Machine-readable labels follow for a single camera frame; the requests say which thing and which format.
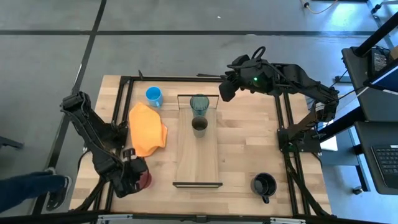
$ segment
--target shoe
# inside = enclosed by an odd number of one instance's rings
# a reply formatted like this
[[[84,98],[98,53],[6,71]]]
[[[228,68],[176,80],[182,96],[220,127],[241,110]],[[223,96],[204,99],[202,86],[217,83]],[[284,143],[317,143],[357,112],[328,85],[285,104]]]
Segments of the shoe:
[[[51,212],[61,207],[61,205],[65,201],[65,198],[68,195],[70,186],[72,186],[72,178],[70,178],[69,176],[65,176],[65,185],[63,186],[63,188],[57,192],[49,193],[49,200],[46,206],[47,211]]]
[[[54,167],[49,167],[49,168],[45,169],[44,172],[50,172],[50,173],[52,173],[52,175],[57,174]]]

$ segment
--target gray floor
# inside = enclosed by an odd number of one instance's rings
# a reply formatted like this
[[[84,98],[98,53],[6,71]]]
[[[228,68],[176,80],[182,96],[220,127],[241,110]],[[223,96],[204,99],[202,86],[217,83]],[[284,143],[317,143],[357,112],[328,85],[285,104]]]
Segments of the gray floor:
[[[91,30],[100,2],[4,0],[0,2],[0,30]],[[329,2],[311,3],[316,11],[328,5]],[[383,6],[377,14],[385,21],[394,12],[395,6]],[[372,31],[377,24],[362,3],[341,2],[323,14],[312,15],[302,10],[299,0],[118,0],[108,1],[99,29]],[[241,54],[251,54],[260,45],[267,47],[265,56],[270,62],[297,63],[310,77],[331,85],[332,78],[345,71],[341,49],[359,45],[365,39],[363,36],[97,36],[81,90],[96,101],[103,75],[137,75],[138,69],[148,76],[222,74],[226,64]],[[397,40],[392,34],[393,43],[398,44]],[[0,136],[25,142],[20,151],[9,147],[0,150],[0,179],[45,167],[62,117],[58,106],[70,93],[87,41],[85,35],[0,35]],[[336,87],[341,93],[352,90],[350,85]],[[339,116],[356,104],[353,101]],[[57,164],[59,173],[76,177],[82,145],[81,137],[70,126]],[[398,206],[395,196],[379,195],[374,187],[359,196],[349,193],[359,184],[354,168],[324,167],[323,171],[335,215],[390,223],[398,220],[393,212]],[[0,217],[28,214],[32,204],[32,200],[25,201]],[[67,208],[65,204],[59,211]]]

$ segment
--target mug handle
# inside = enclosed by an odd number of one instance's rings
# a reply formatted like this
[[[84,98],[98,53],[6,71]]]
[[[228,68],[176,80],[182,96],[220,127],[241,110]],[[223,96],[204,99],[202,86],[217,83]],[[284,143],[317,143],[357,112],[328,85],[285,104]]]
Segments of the mug handle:
[[[269,203],[269,198],[266,197],[266,196],[262,196],[262,201],[263,201],[264,203]]]

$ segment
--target wooden tabletop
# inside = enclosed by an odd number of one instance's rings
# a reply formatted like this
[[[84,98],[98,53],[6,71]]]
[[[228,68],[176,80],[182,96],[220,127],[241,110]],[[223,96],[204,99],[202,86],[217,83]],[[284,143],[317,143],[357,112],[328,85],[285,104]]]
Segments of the wooden tabletop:
[[[95,111],[105,122],[111,121],[119,80],[120,76],[117,75],[103,77]],[[217,189],[178,189],[172,185],[177,169],[177,95],[218,95],[218,85],[219,83],[200,82],[134,82],[130,109],[138,102],[147,104],[145,91],[150,86],[158,86],[162,90],[164,104],[156,110],[168,128],[167,145],[146,158],[153,178],[150,187],[124,198],[114,196],[112,212],[292,215],[284,160],[277,142],[278,119],[273,96],[237,91],[229,103],[221,100],[218,103],[218,165],[223,186]],[[122,98],[119,118],[123,112],[126,92],[127,90]],[[281,102],[285,126],[288,126],[283,96]],[[290,104],[297,123],[308,113],[304,96],[290,95]],[[127,139],[126,149],[129,147],[131,140]],[[307,188],[322,208],[331,212],[319,161],[309,153],[300,155]],[[270,173],[277,181],[276,193],[270,197],[269,204],[264,204],[250,189],[251,179],[260,172]],[[98,175],[93,168],[91,154],[88,153],[81,161],[70,208],[79,206],[97,182]],[[100,208],[104,208],[106,193],[107,187],[103,191]],[[296,195],[298,209],[303,213],[297,186]]]

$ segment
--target computer monitor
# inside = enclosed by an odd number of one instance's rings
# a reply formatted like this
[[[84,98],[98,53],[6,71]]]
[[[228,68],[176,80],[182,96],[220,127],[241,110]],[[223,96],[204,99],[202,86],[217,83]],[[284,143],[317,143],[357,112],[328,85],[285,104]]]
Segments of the computer monitor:
[[[364,86],[398,95],[398,58],[367,79]]]

